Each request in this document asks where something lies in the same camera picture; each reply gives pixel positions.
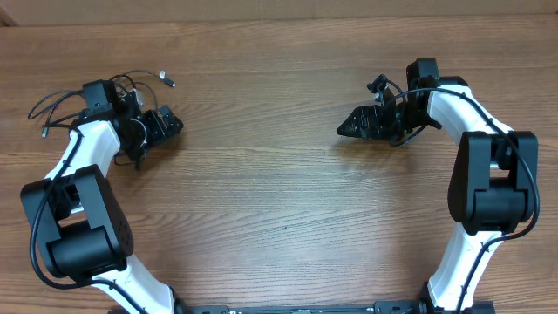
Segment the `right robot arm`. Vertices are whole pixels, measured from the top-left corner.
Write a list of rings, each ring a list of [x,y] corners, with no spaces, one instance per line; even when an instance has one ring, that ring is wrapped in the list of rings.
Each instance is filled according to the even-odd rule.
[[[340,136],[401,147],[426,127],[444,129],[458,147],[447,192],[454,228],[439,267],[416,300],[377,301],[372,313],[493,313],[475,289],[494,251],[538,221],[538,140],[499,122],[459,76],[442,76],[433,58],[406,68],[402,90],[384,74],[367,85],[375,103],[355,108]]]

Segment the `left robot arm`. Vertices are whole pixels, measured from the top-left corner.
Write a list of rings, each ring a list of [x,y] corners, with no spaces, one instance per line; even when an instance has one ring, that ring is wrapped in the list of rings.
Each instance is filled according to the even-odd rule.
[[[67,130],[68,147],[41,181],[20,193],[33,271],[56,290],[97,288],[129,313],[187,312],[174,289],[135,255],[131,227],[107,179],[121,155],[139,167],[151,147],[181,133],[182,121],[168,106],[142,110],[136,86],[115,78],[57,95],[48,112],[73,96],[82,97],[85,108],[46,119],[45,132]]]

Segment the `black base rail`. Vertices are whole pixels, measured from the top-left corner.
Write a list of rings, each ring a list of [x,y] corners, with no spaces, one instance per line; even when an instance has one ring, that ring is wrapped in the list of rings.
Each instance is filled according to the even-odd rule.
[[[446,314],[454,311],[434,307],[425,300],[377,301],[368,305],[265,306],[229,308],[225,305],[181,305],[182,314]]]

